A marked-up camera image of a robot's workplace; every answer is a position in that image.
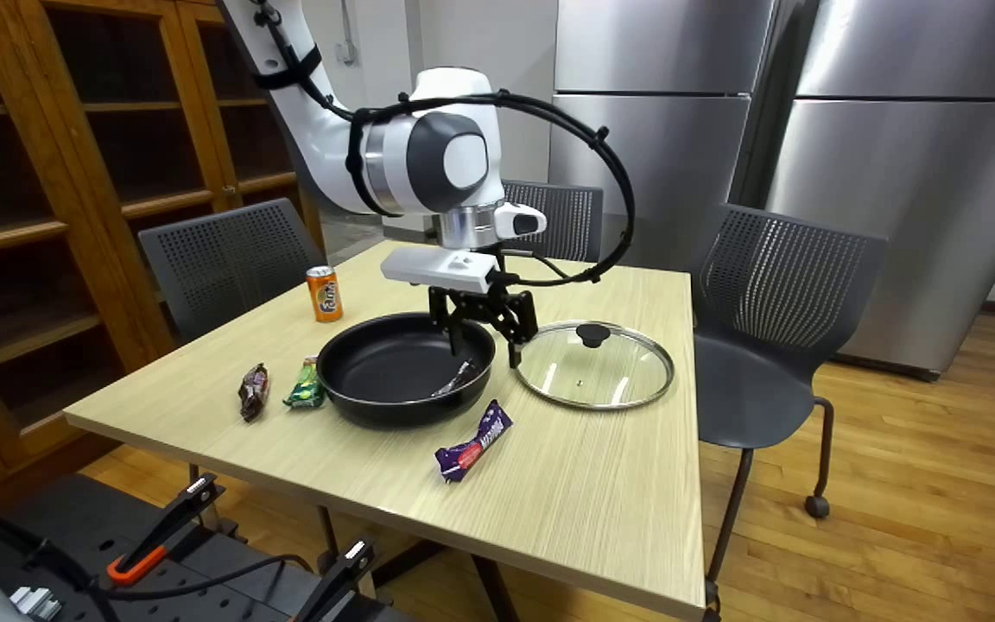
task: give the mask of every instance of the glass lid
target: glass lid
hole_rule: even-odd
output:
[[[523,347],[518,380],[558,405],[624,410],[658,400],[673,359],[658,341],[609,322],[553,324]]]

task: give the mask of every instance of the wooden cabinet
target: wooden cabinet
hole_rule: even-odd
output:
[[[0,0],[0,478],[172,350],[137,230],[282,193],[323,238],[214,3]]]

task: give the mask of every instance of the chair backrest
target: chair backrest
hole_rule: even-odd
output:
[[[326,256],[288,198],[137,231],[182,339],[304,285]]]
[[[588,262],[600,259],[600,188],[505,180],[505,198],[547,216],[542,236],[505,242],[508,249],[540,249],[547,256]]]
[[[722,207],[694,272],[697,324],[811,372],[854,337],[881,259],[881,238]]]

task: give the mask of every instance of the gray chair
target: gray chair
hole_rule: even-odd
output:
[[[884,242],[814,230],[768,212],[722,207],[722,226],[694,269],[697,315],[697,431],[703,444],[742,450],[733,499],[704,575],[710,619],[720,619],[720,572],[742,505],[752,450],[776,447],[818,405],[818,481],[804,499],[829,516],[836,409],[811,393],[818,364],[854,337],[881,269]]]
[[[600,188],[561,188],[505,180],[513,205],[532,205],[547,216],[547,231],[535,238],[505,242],[505,249],[530,249],[561,259],[600,259]]]
[[[180,339],[304,285],[326,256],[288,198],[137,231]]]

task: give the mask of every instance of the refrigerator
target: refrigerator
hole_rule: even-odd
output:
[[[634,268],[684,269],[729,198],[776,0],[561,0],[558,105],[609,128],[637,202]],[[606,189],[606,242],[623,198],[588,147],[550,140],[550,180]]]
[[[821,0],[768,212],[888,238],[842,355],[940,376],[995,285],[995,0]]]

